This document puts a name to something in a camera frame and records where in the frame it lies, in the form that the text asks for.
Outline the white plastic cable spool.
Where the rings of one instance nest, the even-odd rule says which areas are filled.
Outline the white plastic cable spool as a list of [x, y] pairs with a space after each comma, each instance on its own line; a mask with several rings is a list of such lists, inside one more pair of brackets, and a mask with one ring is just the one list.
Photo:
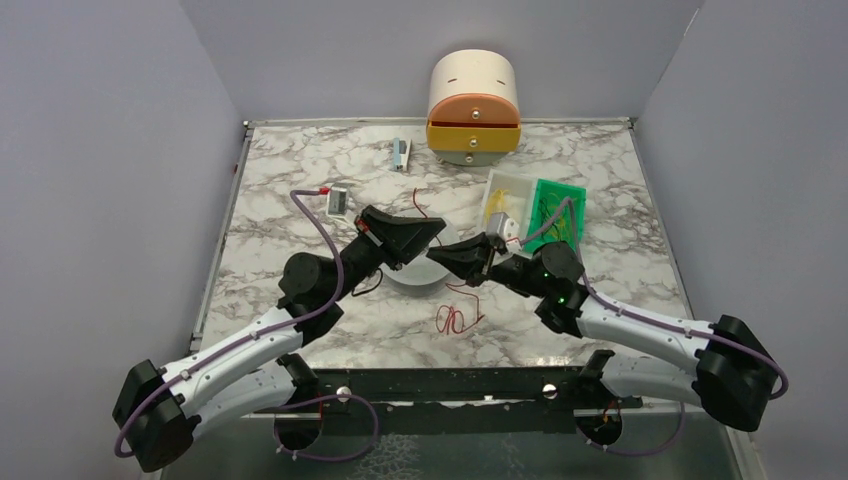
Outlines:
[[384, 267], [383, 282], [401, 295], [423, 298], [435, 295], [456, 279], [445, 267], [421, 253], [400, 270]]

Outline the white plastic bin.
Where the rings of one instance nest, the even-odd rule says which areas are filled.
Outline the white plastic bin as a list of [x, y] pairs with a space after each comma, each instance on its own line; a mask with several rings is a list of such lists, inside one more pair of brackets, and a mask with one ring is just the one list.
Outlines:
[[519, 237], [528, 235], [538, 179], [527, 175], [491, 169], [484, 188], [477, 226], [483, 230], [489, 216], [506, 212], [520, 225]]

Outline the green plastic bin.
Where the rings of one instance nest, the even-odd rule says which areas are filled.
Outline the green plastic bin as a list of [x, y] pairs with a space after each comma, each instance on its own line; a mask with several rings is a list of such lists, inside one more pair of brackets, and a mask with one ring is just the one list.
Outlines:
[[587, 190], [552, 180], [539, 179], [532, 207], [528, 236], [543, 227], [551, 218], [553, 223], [523, 248], [533, 253], [546, 243], [565, 241], [575, 247], [582, 240]]

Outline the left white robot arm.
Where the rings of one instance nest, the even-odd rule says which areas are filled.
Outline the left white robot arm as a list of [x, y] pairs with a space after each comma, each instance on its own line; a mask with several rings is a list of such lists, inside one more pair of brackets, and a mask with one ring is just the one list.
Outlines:
[[330, 256], [292, 255], [269, 311], [212, 347], [162, 367], [144, 360], [128, 372], [112, 411], [119, 428], [114, 453], [145, 472], [183, 455], [201, 436], [246, 414], [313, 399], [299, 349], [324, 336], [343, 316], [339, 301], [378, 269], [399, 270], [445, 228], [439, 217], [400, 217], [373, 206], [355, 218], [344, 248], [318, 232]]

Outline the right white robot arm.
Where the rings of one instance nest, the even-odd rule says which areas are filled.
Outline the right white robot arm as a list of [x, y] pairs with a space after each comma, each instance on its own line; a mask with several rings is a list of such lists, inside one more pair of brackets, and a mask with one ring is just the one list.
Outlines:
[[543, 325], [557, 334], [615, 343], [640, 357], [610, 357], [600, 381], [615, 397], [656, 397], [688, 403], [737, 430], [761, 424], [778, 365], [741, 319], [715, 322], [658, 314], [616, 301], [586, 283], [585, 268], [566, 242], [545, 244], [529, 256], [508, 255], [480, 234], [431, 248], [427, 256], [469, 286], [486, 281], [524, 297], [537, 297]]

